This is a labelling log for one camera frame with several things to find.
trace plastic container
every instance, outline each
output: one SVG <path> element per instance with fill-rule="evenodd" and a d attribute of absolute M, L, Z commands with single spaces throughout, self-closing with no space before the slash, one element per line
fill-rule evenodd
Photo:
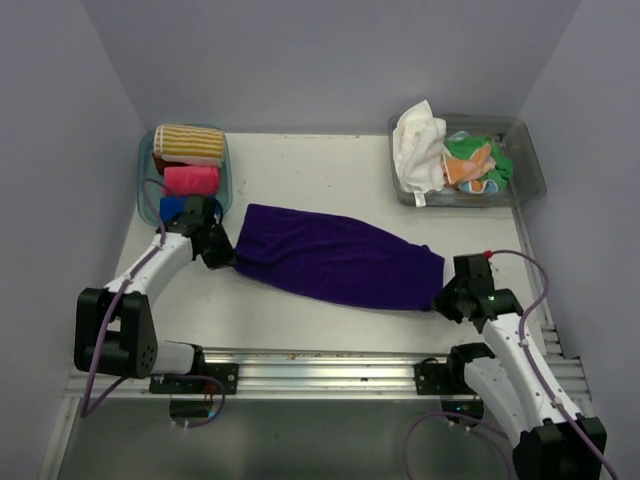
<path fill-rule="evenodd" d="M 204 127 L 204 128 L 214 128 L 219 130 L 217 127 L 213 125 L 206 125 L 201 123 L 191 123 L 189 124 L 192 127 Z M 153 178 L 158 181 L 162 181 L 163 177 L 156 170 L 155 164 L 153 163 L 153 158 L 151 154 L 153 153 L 153 137 L 155 135 L 155 130 L 147 133 L 140 142 L 140 148 L 138 149 L 138 214 L 140 218 L 144 220 L 149 225 L 153 225 L 157 227 L 158 221 L 153 216 L 151 209 L 148 205 L 146 205 L 144 201 L 144 197 L 142 195 L 142 181 L 145 178 Z M 220 188 L 218 189 L 218 193 L 216 194 L 216 198 L 222 205 L 222 209 L 225 213 L 231 207 L 231 202 L 233 201 L 233 189 L 231 188 L 231 158 L 229 156 L 229 145 L 227 145 L 227 139 L 225 137 L 224 140 L 224 161 L 222 162 L 222 166 L 220 167 Z M 151 198 L 151 202 L 156 209 L 160 209 L 160 199 L 162 198 L 162 189 L 157 186 L 148 183 L 146 185 L 147 193 L 149 193 L 149 197 Z"/>
<path fill-rule="evenodd" d="M 449 188 L 440 192 L 429 192 L 424 196 L 427 206 L 507 207 L 516 203 L 524 205 L 547 193 L 538 157 L 524 122 L 513 117 L 481 115 L 437 115 L 437 117 L 447 122 L 447 138 L 461 130 L 470 135 L 491 135 L 513 162 L 513 176 L 503 191 L 493 195 L 473 195 Z M 400 203 L 415 206 L 413 193 L 405 192 L 400 186 L 393 161 L 393 130 L 399 118 L 400 115 L 394 115 L 389 119 L 388 125 L 391 178 Z"/>

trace table surface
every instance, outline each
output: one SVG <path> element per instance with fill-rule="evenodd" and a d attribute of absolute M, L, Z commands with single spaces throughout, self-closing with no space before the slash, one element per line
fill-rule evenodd
<path fill-rule="evenodd" d="M 511 209 L 414 208 L 398 203 L 384 136 L 228 134 L 233 204 L 224 226 L 235 245 L 247 205 L 262 203 L 346 215 L 385 229 L 442 256 L 488 249 L 521 250 Z M 154 229 L 134 213 L 118 264 L 128 268 Z M 523 260 L 492 260 L 498 288 L 523 306 L 533 298 Z M 348 308 L 279 291 L 233 269 L 192 262 L 153 305 L 159 339 L 204 347 L 448 353 L 481 338 L 475 328 L 433 312 Z M 544 349 L 538 317 L 530 328 Z"/>

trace stacked towel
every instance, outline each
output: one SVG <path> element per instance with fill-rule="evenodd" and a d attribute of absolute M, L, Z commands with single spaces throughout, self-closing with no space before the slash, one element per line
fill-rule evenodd
<path fill-rule="evenodd" d="M 224 149 L 220 130 L 169 124 L 156 128 L 152 156 L 167 187 L 160 201 L 163 221 L 182 212 L 189 196 L 217 195 Z"/>
<path fill-rule="evenodd" d="M 219 167 L 224 158 L 224 133 L 213 128 L 160 125 L 153 139 L 153 154 L 170 163 Z"/>

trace white cloth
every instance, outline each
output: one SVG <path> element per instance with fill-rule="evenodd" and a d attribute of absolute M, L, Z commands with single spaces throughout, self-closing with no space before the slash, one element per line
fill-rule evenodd
<path fill-rule="evenodd" d="M 426 100 L 411 107 L 398 120 L 393 131 L 393 161 L 400 186 L 416 197 L 416 206 L 424 206 L 424 194 L 444 188 L 440 166 L 444 152 L 447 122 L 434 118 Z"/>

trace purple towel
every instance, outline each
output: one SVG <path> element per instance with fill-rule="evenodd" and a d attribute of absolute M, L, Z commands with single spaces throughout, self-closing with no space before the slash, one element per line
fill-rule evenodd
<path fill-rule="evenodd" d="M 288 292 L 354 307 L 429 310 L 444 258 L 348 217 L 249 205 L 236 270 Z"/>

